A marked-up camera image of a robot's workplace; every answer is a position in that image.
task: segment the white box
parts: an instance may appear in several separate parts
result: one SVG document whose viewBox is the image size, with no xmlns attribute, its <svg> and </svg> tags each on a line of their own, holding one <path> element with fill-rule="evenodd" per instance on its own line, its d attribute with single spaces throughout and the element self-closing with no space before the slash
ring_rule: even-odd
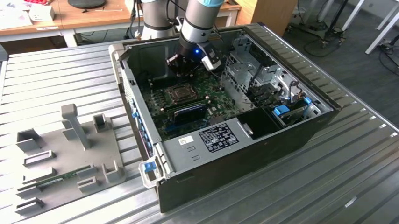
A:
<svg viewBox="0 0 399 224">
<path fill-rule="evenodd" d="M 51 21 L 54 18 L 54 10 L 51 6 L 31 6 L 29 17 L 31 21 Z"/>
</svg>

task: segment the corrugated metal surface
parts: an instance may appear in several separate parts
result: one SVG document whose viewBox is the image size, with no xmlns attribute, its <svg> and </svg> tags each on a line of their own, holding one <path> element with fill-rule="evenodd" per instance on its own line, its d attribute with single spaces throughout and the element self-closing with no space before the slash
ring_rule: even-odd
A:
<svg viewBox="0 0 399 224">
<path fill-rule="evenodd" d="M 399 136 L 394 127 L 266 29 L 257 25 L 250 29 L 344 108 L 302 149 L 165 214 L 158 213 L 156 194 L 142 187 L 136 171 L 140 155 L 107 73 L 109 60 L 101 54 L 106 47 L 91 45 L 9 59 L 7 66 L 11 66 L 3 82 L 7 95 L 1 99 L 6 102 L 1 106 L 5 114 L 0 115 L 0 132 L 5 134 L 0 137 L 1 145 L 6 145 L 10 124 L 15 122 L 35 126 L 42 132 L 59 128 L 51 113 L 62 104 L 59 102 L 73 99 L 78 110 L 86 114 L 81 120 L 95 112 L 111 116 L 129 173 L 125 183 L 26 222 L 296 224 L 399 221 Z M 37 58 L 45 59 L 46 64 L 35 66 L 31 61 Z M 9 168 L 13 167 L 9 159 L 13 154 L 10 147 L 0 149 L 0 217 L 9 216 L 13 211 L 13 169 Z"/>
</svg>

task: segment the circuit board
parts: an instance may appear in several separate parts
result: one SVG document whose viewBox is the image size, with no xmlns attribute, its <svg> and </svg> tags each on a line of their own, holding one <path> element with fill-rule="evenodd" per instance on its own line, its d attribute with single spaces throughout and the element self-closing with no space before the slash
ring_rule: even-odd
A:
<svg viewBox="0 0 399 224">
<path fill-rule="evenodd" d="M 141 89 L 144 101 L 162 140 L 205 128 L 238 114 L 234 102 L 220 86 L 220 77 L 216 76 L 206 71 L 197 71 L 184 83 L 158 89 Z M 174 125 L 172 122 L 173 113 L 196 105 L 205 105 L 205 116 L 186 124 Z"/>
</svg>

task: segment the desk leg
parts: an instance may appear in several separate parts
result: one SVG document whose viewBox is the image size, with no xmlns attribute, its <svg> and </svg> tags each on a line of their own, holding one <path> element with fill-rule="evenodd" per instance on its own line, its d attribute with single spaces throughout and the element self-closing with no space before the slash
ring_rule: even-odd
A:
<svg viewBox="0 0 399 224">
<path fill-rule="evenodd" d="M 362 3 L 364 3 L 364 0 L 360 0 L 358 3 L 357 3 L 357 5 L 356 5 L 356 7 L 354 7 L 354 9 L 353 9 L 353 11 L 352 11 L 352 13 L 350 13 L 350 15 L 349 15 L 349 18 L 348 18 L 346 22 L 344 23 L 344 25 L 341 27 L 342 31 L 346 30 L 346 28 L 350 25 L 350 22 L 353 22 L 353 19 L 354 19 L 356 15 L 357 15 L 357 13 L 360 11 Z"/>
<path fill-rule="evenodd" d="M 63 30 L 61 30 L 61 35 L 63 37 L 66 46 L 69 48 L 70 47 L 77 47 L 77 43 L 75 43 L 75 40 L 74 40 L 74 30 L 71 30 L 71 29 L 63 29 Z"/>
<path fill-rule="evenodd" d="M 232 10 L 228 14 L 226 17 L 226 22 L 225 22 L 225 26 L 226 27 L 232 27 L 236 24 L 236 20 L 237 20 L 237 10 Z"/>
<path fill-rule="evenodd" d="M 386 35 L 386 32 L 390 30 L 390 28 L 394 25 L 394 23 L 396 23 L 397 20 L 399 20 L 399 12 L 396 12 L 396 15 L 392 18 L 390 22 L 388 23 L 386 27 L 384 28 L 384 30 L 381 31 L 380 35 L 377 36 L 377 38 L 374 39 L 374 41 L 369 45 L 369 47 L 368 47 L 368 49 L 365 51 L 365 54 L 369 54 L 372 52 L 372 50 L 374 49 L 374 47 L 378 45 L 381 39 Z"/>
<path fill-rule="evenodd" d="M 396 12 L 399 7 L 399 2 L 396 3 L 394 7 L 392 8 L 392 10 L 389 11 L 388 15 L 385 16 L 384 20 L 380 22 L 378 27 L 376 27 L 377 30 L 381 29 L 381 27 L 385 25 L 388 19 L 390 18 L 390 16 L 393 15 L 393 13 Z"/>
<path fill-rule="evenodd" d="M 317 21 L 322 21 L 324 20 L 325 15 L 326 15 L 326 13 L 329 11 L 329 8 L 332 6 L 332 3 L 333 3 L 333 0 L 328 0 L 326 5 L 325 5 L 325 7 L 324 7 L 324 9 L 321 11 L 320 17 L 317 18 Z"/>
</svg>

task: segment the caster wheel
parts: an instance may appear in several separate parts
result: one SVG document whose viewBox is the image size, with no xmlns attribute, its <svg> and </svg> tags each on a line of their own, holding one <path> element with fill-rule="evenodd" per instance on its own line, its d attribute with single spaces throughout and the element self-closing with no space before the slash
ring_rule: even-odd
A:
<svg viewBox="0 0 399 224">
<path fill-rule="evenodd" d="M 326 48 L 326 46 L 328 46 L 328 42 L 324 41 L 324 42 L 322 42 L 322 46 L 321 46 L 321 48 Z"/>
</svg>

